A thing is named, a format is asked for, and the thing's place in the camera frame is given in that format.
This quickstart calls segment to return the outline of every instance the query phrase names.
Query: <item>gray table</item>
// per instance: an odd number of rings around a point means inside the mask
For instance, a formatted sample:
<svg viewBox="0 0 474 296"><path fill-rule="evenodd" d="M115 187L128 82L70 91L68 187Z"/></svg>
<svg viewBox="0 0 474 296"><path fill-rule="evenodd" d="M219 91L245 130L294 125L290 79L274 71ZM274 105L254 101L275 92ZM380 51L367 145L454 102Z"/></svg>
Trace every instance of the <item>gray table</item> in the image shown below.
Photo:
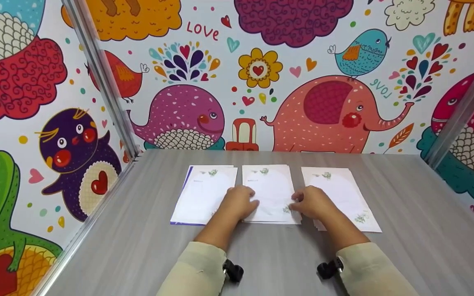
<svg viewBox="0 0 474 296"><path fill-rule="evenodd" d="M156 294L201 229L169 224L190 164L288 164L296 188L304 185L299 167L348 167L383 230L367 236L418 293L474 295L474 219L419 157L178 150L149 150L139 158L39 293ZM309 219L297 226L240 224L229 258L243 266L244 278L226 284L222 295L345 295L337 280L316 275L316 266L333 257L328 242Z"/></svg>

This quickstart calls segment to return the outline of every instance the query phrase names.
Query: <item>elephant ear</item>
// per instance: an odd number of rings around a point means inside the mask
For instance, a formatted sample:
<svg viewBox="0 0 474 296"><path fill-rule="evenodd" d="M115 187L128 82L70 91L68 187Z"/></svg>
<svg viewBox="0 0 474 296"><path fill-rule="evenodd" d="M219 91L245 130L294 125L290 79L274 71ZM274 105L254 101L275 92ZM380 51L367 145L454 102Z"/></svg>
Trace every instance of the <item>elephant ear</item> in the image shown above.
<svg viewBox="0 0 474 296"><path fill-rule="evenodd" d="M342 81L325 81L311 88L304 98L305 115L314 123L337 124L352 86Z"/></svg>

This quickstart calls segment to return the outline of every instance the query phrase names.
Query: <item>stack of paper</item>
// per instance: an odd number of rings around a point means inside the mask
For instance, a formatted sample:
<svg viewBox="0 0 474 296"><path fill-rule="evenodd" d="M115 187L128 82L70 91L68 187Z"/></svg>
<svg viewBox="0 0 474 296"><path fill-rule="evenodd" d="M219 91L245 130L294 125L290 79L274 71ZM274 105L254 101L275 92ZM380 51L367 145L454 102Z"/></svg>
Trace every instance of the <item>stack of paper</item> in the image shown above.
<svg viewBox="0 0 474 296"><path fill-rule="evenodd" d="M259 207L245 222L269 224L301 224L301 215L288 209L294 185L290 167L279 165L243 165L242 184L252 188Z"/></svg>
<svg viewBox="0 0 474 296"><path fill-rule="evenodd" d="M319 187L327 193L334 204L359 230L381 232L380 226L361 195L360 189L349 169L336 167L301 167L306 186ZM315 220L318 230L326 230L320 221Z"/></svg>
<svg viewBox="0 0 474 296"><path fill-rule="evenodd" d="M231 165L190 166L171 224L208 223L236 179L237 168Z"/></svg>

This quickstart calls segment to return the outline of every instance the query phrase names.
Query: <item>sleeve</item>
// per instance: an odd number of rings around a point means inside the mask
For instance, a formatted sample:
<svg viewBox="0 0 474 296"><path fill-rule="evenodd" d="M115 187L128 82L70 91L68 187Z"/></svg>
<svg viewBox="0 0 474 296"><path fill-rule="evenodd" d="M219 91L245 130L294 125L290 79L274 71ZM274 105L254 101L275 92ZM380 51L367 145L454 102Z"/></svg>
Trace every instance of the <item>sleeve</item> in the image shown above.
<svg viewBox="0 0 474 296"><path fill-rule="evenodd" d="M340 276L350 296L418 296L374 243L346 247L337 256L344 264Z"/></svg>
<svg viewBox="0 0 474 296"><path fill-rule="evenodd" d="M224 284L226 253L218 247L190 242L162 283L157 296L217 296Z"/></svg>

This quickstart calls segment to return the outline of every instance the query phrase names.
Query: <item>yellow flower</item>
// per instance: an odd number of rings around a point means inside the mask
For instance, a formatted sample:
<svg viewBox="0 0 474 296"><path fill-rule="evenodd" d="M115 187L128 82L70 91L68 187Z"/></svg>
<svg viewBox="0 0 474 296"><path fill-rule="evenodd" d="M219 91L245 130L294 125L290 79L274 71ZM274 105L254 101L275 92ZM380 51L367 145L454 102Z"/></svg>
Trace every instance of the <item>yellow flower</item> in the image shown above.
<svg viewBox="0 0 474 296"><path fill-rule="evenodd" d="M277 61L277 52L269 51L263 56L261 49L252 49L250 55L244 54L239 58L239 78L246 80L249 88L269 88L270 81L279 80L279 71L283 64Z"/></svg>

